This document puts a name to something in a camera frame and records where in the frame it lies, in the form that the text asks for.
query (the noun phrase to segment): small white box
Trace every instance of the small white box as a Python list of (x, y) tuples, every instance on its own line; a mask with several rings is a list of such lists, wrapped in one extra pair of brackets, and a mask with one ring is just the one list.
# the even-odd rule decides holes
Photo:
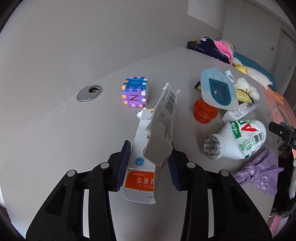
[(254, 110), (258, 105), (259, 103), (255, 100), (253, 100), (253, 103), (242, 103), (237, 110), (228, 110), (223, 116), (222, 121), (225, 124), (229, 121), (237, 121)]
[(129, 201), (156, 203), (161, 168), (173, 150), (177, 99), (167, 83), (155, 108), (142, 111), (122, 190)]

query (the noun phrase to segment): foam puzzle cube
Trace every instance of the foam puzzle cube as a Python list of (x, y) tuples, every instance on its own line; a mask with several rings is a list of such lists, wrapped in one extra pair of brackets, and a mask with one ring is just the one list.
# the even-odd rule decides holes
[(123, 103), (133, 107), (147, 104), (148, 85), (144, 77), (126, 79), (122, 85)]

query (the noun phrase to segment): gray tabletop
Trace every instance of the gray tabletop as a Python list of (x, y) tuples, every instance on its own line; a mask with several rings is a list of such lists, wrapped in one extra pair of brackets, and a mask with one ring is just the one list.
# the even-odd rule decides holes
[[(73, 95), (23, 132), (18, 149), (8, 158), (0, 177), (4, 201), (15, 227), (25, 235), (36, 212), (69, 169), (91, 170), (111, 153), (118, 152), (124, 140), (133, 142), (139, 124), (136, 114), (141, 108), (124, 105), (121, 96), (121, 85), (131, 76), (148, 79), (146, 107), (157, 103), (167, 82), (181, 90), (173, 133), (177, 150), (205, 170), (238, 171), (247, 159), (208, 160), (201, 150), (203, 139), (223, 127), (221, 118), (225, 111), (219, 110), (218, 117), (209, 124), (198, 123), (193, 117), (193, 103), (201, 97), (194, 86), (201, 72), (214, 66), (222, 72), (231, 69), (235, 78), (245, 77), (257, 88), (260, 105), (248, 118), (263, 119), (269, 109), (262, 87), (230, 65), (206, 55), (180, 48), (119, 69), (94, 83), (103, 87), (95, 100), (82, 103)], [(244, 190), (267, 220), (274, 197), (251, 184), (245, 185)], [(167, 165), (161, 173), (156, 204), (129, 202), (120, 191), (110, 193), (110, 205), (118, 240), (180, 240), (186, 192), (174, 189)]]

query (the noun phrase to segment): blue circular logo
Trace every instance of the blue circular logo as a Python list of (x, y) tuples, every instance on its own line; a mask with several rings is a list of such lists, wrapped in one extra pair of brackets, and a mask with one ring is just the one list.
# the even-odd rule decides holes
[(145, 163), (145, 159), (141, 156), (137, 157), (133, 162), (137, 167), (142, 167)]

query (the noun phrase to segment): teal blanket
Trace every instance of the teal blanket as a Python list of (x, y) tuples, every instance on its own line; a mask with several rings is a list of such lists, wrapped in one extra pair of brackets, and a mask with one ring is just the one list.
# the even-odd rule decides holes
[(276, 79), (275, 77), (269, 73), (267, 70), (265, 70), (264, 68), (262, 68), (258, 63), (256, 63), (255, 61), (249, 59), (248, 57), (239, 54), (237, 52), (234, 53), (234, 57), (237, 58), (239, 61), (242, 62), (242, 64), (244, 66), (253, 68), (258, 70), (259, 72), (261, 72), (262, 74), (264, 74), (267, 78), (269, 78), (269, 80), (272, 82), (272, 85), (269, 85), (269, 87), (276, 92)]

